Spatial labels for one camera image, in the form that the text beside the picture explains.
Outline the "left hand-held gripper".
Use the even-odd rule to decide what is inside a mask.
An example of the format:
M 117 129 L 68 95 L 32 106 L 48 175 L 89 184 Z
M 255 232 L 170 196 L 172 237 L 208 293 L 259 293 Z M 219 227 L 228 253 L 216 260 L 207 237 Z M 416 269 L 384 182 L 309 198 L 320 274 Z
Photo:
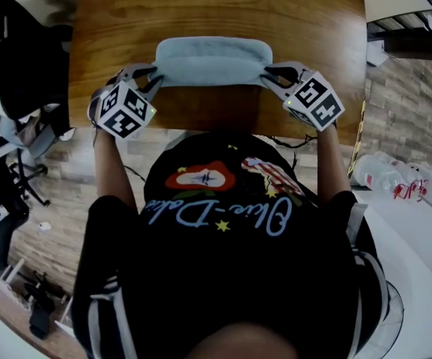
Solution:
M 94 91 L 88 106 L 91 125 L 121 140 L 140 133 L 156 114 L 151 101 L 163 83 L 163 76 L 151 79 L 143 88 L 136 79 L 156 70 L 152 64 L 131 64 Z

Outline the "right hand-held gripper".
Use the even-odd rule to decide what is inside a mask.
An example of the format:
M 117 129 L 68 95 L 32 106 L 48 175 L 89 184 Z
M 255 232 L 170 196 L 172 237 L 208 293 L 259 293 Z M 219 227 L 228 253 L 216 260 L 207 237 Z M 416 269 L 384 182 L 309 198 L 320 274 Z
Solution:
M 344 113 L 345 109 L 336 92 L 319 72 L 298 61 L 283 61 L 265 67 L 274 76 L 261 75 L 261 82 L 282 102 L 283 108 L 304 124 L 324 131 Z M 306 80 L 299 84 L 286 78 Z

